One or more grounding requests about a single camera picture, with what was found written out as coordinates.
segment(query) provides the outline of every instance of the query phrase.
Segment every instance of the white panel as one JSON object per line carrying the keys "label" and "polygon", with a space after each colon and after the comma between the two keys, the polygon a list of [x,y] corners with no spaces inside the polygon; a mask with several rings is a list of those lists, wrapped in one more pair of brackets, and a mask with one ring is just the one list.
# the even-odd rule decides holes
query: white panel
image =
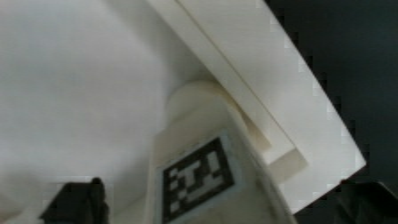
{"label": "white panel", "polygon": [[365,159],[351,135],[342,135],[342,118],[274,14],[260,1],[150,1],[276,151],[271,117],[305,155],[310,165],[280,184],[298,212],[365,166]]}
{"label": "white panel", "polygon": [[[294,224],[267,168],[253,156],[241,112],[221,97],[207,102],[198,99],[202,97],[193,99],[193,105],[198,103],[202,107],[170,124],[155,141],[145,223]],[[223,164],[219,174],[210,173],[207,156],[212,152]],[[171,191],[175,169],[184,175],[178,175],[180,187]],[[193,189],[187,187],[191,178],[198,184]],[[178,197],[186,190],[187,200]]]}

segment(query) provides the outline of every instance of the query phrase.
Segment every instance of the white wall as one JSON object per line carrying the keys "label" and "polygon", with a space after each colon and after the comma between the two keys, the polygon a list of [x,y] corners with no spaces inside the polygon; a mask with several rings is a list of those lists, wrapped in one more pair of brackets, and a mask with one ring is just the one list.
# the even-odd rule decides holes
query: white wall
{"label": "white wall", "polygon": [[139,198],[111,219],[113,224],[143,224],[147,216],[147,197]]}
{"label": "white wall", "polygon": [[123,211],[170,93],[205,74],[147,0],[0,1],[0,194],[26,208],[8,223],[36,223],[49,182],[91,176]]}

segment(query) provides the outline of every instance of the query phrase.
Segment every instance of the white surface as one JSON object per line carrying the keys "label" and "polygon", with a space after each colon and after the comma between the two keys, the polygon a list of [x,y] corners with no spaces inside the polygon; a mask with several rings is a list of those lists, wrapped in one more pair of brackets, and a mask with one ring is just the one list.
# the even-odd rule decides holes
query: white surface
{"label": "white surface", "polygon": [[[162,178],[159,178],[159,173],[216,136],[223,136],[223,144],[228,142],[225,147],[226,154],[232,153],[230,165],[237,185],[186,213],[173,223],[296,223],[280,189],[271,184],[267,168],[255,163],[251,158],[255,149],[241,112],[226,99],[218,97],[218,92],[212,92],[214,97],[210,97],[210,93],[203,91],[203,86],[194,86],[198,87],[198,95],[203,93],[205,96],[193,97],[191,107],[194,108],[196,104],[200,107],[186,113],[178,120],[173,120],[157,137],[145,223],[155,223],[155,217],[161,216],[154,209],[154,203],[159,202],[161,204]],[[189,99],[189,97],[182,97],[184,93],[193,93],[194,86],[182,89],[182,94],[173,95],[173,101],[182,100],[182,105]],[[173,107],[170,107],[168,112],[177,112]]]}
{"label": "white surface", "polygon": [[170,93],[203,73],[145,0],[0,2],[0,216],[26,208],[8,223],[36,223],[51,182],[100,176],[113,214],[145,194]]}
{"label": "white surface", "polygon": [[287,145],[273,136],[271,116],[298,148],[294,155],[305,155],[308,166],[280,183],[298,212],[365,166],[365,159],[274,14],[264,1],[150,1],[271,140],[273,150],[290,158]]}
{"label": "white surface", "polygon": [[[202,109],[203,105],[207,105],[207,103],[218,97],[223,98],[230,106],[237,109],[237,111],[241,111],[237,102],[219,83],[209,81],[196,81],[189,83],[171,95],[171,100],[168,103],[168,123],[173,124],[175,122],[178,122],[178,120],[184,119],[186,116],[189,116],[189,114]],[[306,168],[306,158],[301,151],[294,149],[289,152],[280,152],[282,157],[273,157],[273,159],[269,159],[273,150],[280,149],[276,148],[276,141],[273,142],[274,144],[271,144],[271,137],[266,137],[266,135],[262,134],[262,131],[248,117],[242,116],[242,118],[246,121],[250,132],[248,138],[251,140],[251,144],[255,145],[262,158],[266,159],[266,164],[269,165],[269,171],[274,176],[276,183],[283,183]]]}
{"label": "white surface", "polygon": [[147,214],[147,196],[141,197],[111,219],[115,224],[143,224]]}

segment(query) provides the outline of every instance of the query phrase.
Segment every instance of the dark background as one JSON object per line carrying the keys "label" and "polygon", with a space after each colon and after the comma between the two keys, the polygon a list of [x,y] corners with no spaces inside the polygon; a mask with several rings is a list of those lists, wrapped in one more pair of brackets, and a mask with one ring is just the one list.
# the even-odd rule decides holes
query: dark background
{"label": "dark background", "polygon": [[[398,183],[398,1],[267,0],[369,161],[354,181]],[[333,224],[338,188],[296,215]]]}

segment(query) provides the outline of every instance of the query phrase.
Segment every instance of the black object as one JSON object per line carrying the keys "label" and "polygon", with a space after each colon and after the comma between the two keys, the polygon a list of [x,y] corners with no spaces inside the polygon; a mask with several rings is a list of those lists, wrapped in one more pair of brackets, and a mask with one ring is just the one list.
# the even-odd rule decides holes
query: black object
{"label": "black object", "polygon": [[106,186],[100,178],[91,183],[68,183],[42,215],[47,224],[109,224]]}
{"label": "black object", "polygon": [[381,182],[342,184],[338,217],[342,223],[398,223],[398,195]]}

